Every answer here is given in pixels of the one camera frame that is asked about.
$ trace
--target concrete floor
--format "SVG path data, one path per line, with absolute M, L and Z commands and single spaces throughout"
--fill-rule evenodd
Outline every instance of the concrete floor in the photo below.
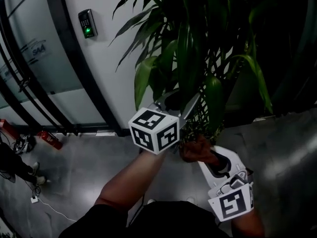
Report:
M 93 206 L 103 185 L 138 155 L 138 148 L 130 137 L 61 139 L 61 151 L 38 141 L 22 158 L 29 165 L 39 161 L 41 174 L 50 180 L 40 198 L 78 220 Z M 217 144 L 237 152 L 255 171 L 255 207 L 267 236 L 303 234 L 317 223 L 317 110 L 228 128 Z M 198 206 L 211 210 L 208 190 L 197 163 L 188 164 L 170 154 L 146 193 L 146 201 L 193 197 Z M 13 184 L 0 178 L 0 207 L 23 238 L 56 238 L 72 224 L 42 203 L 31 204 L 30 198 L 23 180 L 17 178 Z M 129 219 L 137 208 L 130 211 Z M 230 223 L 220 227 L 230 233 Z

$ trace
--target red fire extinguisher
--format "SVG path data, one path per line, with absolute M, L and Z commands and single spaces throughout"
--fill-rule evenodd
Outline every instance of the red fire extinguisher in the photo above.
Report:
M 38 136 L 41 137 L 44 141 L 46 141 L 48 144 L 50 144 L 52 147 L 56 148 L 57 150 L 60 150 L 63 146 L 59 140 L 54 137 L 52 134 L 50 134 L 47 131 L 41 131 L 38 133 Z

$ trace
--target white sneaker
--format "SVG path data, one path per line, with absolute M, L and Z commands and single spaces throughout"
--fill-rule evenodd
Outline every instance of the white sneaker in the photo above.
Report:
M 186 200 L 187 202 L 190 202 L 191 204 L 195 204 L 195 199 L 193 197 L 189 197 Z
M 36 177 L 36 186 L 40 186 L 46 183 L 45 177 Z
M 40 167 L 40 163 L 36 162 L 33 164 L 32 168 L 33 168 L 33 172 L 31 173 L 31 175 L 35 176 L 37 171 L 39 170 Z
M 151 203 L 154 203 L 154 202 L 156 202 L 154 199 L 150 199 L 150 200 L 148 201 L 148 204 L 151 204 Z

